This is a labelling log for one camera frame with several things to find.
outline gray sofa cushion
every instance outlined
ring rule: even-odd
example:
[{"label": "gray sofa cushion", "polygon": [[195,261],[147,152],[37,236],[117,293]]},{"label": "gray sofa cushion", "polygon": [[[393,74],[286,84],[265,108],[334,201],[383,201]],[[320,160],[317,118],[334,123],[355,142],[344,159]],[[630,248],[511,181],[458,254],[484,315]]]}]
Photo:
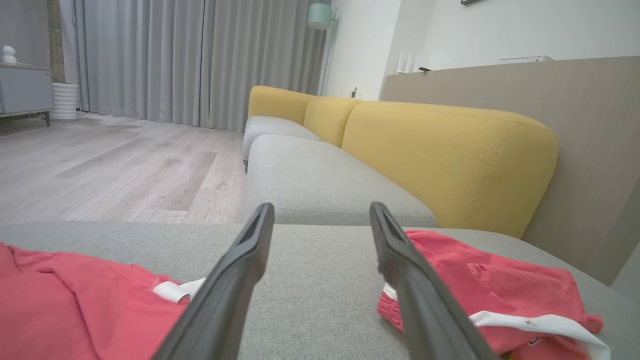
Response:
[{"label": "gray sofa cushion", "polygon": [[[0,227],[0,241],[69,251],[190,281],[209,274],[241,224],[44,222]],[[480,250],[569,270],[613,359],[640,354],[640,307],[560,259],[516,238],[432,229]],[[264,277],[246,317],[240,358],[408,359],[404,335],[376,312],[382,286],[369,226],[276,225]]]},{"label": "gray sofa cushion", "polygon": [[270,116],[252,116],[246,121],[242,141],[242,159],[249,160],[251,144],[260,135],[281,134],[311,140],[320,140],[311,130],[297,122]]},{"label": "gray sofa cushion", "polygon": [[381,201],[402,225],[437,226],[413,195],[329,143],[262,135],[250,157],[246,216],[270,202],[278,224],[368,225],[371,202]]}]

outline yellow cushion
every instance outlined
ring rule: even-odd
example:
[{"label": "yellow cushion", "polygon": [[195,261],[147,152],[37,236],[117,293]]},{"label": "yellow cushion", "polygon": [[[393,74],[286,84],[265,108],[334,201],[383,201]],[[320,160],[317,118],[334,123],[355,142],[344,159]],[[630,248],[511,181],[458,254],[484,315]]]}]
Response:
[{"label": "yellow cushion", "polygon": [[303,125],[322,141],[340,147],[347,119],[353,108],[361,102],[341,97],[316,97],[307,105]]},{"label": "yellow cushion", "polygon": [[300,92],[270,86],[254,86],[249,95],[248,116],[279,117],[302,125],[305,120],[307,104],[314,98],[316,96]]},{"label": "yellow cushion", "polygon": [[441,227],[520,238],[556,167],[553,132],[497,110],[365,102],[342,149],[422,201]]}]

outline tan wall panel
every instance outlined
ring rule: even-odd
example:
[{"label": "tan wall panel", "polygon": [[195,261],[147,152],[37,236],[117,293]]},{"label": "tan wall panel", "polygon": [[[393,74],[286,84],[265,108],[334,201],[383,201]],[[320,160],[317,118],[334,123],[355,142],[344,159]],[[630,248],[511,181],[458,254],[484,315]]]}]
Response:
[{"label": "tan wall panel", "polygon": [[512,111],[551,128],[556,172],[523,240],[613,282],[638,243],[609,233],[640,177],[640,56],[398,74],[381,99]]}]

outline white ribbed planter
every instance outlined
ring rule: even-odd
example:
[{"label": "white ribbed planter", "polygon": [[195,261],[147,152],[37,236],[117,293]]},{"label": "white ribbed planter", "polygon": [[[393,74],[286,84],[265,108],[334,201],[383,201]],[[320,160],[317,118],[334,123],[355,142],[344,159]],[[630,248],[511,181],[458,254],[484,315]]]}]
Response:
[{"label": "white ribbed planter", "polygon": [[77,84],[53,83],[53,107],[55,110],[49,112],[51,121],[76,121],[78,96]]}]

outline wooden floor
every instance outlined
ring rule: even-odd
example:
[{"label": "wooden floor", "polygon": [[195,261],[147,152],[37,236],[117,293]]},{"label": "wooden floor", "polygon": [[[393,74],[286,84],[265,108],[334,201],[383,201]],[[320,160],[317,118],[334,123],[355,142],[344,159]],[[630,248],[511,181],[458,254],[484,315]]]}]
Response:
[{"label": "wooden floor", "polygon": [[242,222],[242,134],[123,117],[0,129],[0,224]]}]

